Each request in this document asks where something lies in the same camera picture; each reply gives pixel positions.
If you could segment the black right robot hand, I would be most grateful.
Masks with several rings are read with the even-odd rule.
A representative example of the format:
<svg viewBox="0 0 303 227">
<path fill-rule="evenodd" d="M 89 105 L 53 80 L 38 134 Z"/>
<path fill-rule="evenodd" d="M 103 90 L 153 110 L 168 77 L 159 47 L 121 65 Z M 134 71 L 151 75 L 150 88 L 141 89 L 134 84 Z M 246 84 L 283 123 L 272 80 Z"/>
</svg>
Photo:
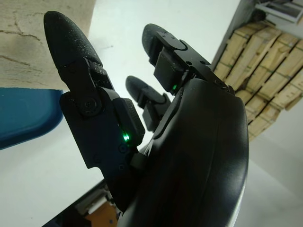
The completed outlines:
<svg viewBox="0 0 303 227">
<path fill-rule="evenodd" d="M 88 168 L 99 168 L 120 227 L 232 227 L 249 163 L 243 101 L 185 41 L 147 24 L 142 44 L 159 94 L 129 76 L 114 90 L 79 27 L 48 11 L 44 30 L 69 91 L 60 106 Z"/>
</svg>

